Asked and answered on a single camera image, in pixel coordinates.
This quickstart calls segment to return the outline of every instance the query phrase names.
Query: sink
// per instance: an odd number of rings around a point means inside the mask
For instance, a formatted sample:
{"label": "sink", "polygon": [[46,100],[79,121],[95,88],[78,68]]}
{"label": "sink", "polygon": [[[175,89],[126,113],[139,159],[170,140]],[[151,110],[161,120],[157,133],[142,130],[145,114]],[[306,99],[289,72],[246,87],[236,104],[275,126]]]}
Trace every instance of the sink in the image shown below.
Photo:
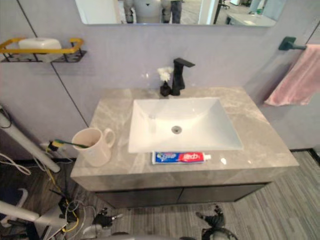
{"label": "sink", "polygon": [[242,148],[217,97],[137,99],[133,102],[130,153]]}

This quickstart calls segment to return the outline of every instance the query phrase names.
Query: pink towel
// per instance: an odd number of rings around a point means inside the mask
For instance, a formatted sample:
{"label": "pink towel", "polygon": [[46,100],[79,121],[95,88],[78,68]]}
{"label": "pink towel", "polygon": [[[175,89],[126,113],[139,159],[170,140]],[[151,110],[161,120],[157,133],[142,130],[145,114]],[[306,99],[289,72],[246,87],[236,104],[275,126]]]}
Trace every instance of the pink towel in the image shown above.
{"label": "pink towel", "polygon": [[307,105],[317,92],[320,92],[320,45],[308,44],[264,102],[273,106]]}

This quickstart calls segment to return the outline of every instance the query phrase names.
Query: white mug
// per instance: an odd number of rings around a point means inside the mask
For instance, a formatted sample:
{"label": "white mug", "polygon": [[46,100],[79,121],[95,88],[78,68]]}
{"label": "white mug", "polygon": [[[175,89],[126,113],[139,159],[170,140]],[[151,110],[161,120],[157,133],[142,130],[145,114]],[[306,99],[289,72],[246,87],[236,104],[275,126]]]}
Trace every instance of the white mug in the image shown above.
{"label": "white mug", "polygon": [[[111,134],[111,140],[107,142],[107,136]],[[93,167],[100,167],[106,164],[111,157],[111,147],[115,143],[116,135],[114,131],[107,128],[103,131],[98,128],[86,128],[77,132],[73,138],[73,144],[82,144],[88,146],[82,148],[73,146],[83,155],[84,159]]]}

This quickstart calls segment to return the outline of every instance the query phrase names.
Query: toothpaste tube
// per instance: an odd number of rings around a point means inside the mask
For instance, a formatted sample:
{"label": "toothpaste tube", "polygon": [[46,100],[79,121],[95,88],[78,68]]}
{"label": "toothpaste tube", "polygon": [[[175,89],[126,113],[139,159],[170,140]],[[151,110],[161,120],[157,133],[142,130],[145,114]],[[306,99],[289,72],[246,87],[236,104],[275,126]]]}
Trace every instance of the toothpaste tube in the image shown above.
{"label": "toothpaste tube", "polygon": [[153,164],[198,164],[211,159],[203,152],[153,152]]}

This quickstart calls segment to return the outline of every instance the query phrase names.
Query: drain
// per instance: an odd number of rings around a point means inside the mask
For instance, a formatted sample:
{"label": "drain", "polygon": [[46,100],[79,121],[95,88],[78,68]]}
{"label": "drain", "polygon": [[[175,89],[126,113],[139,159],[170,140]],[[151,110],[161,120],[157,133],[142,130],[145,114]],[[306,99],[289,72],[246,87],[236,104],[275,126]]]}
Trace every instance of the drain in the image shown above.
{"label": "drain", "polygon": [[173,126],[171,128],[171,131],[174,133],[174,134],[180,134],[182,132],[182,128],[180,126]]}

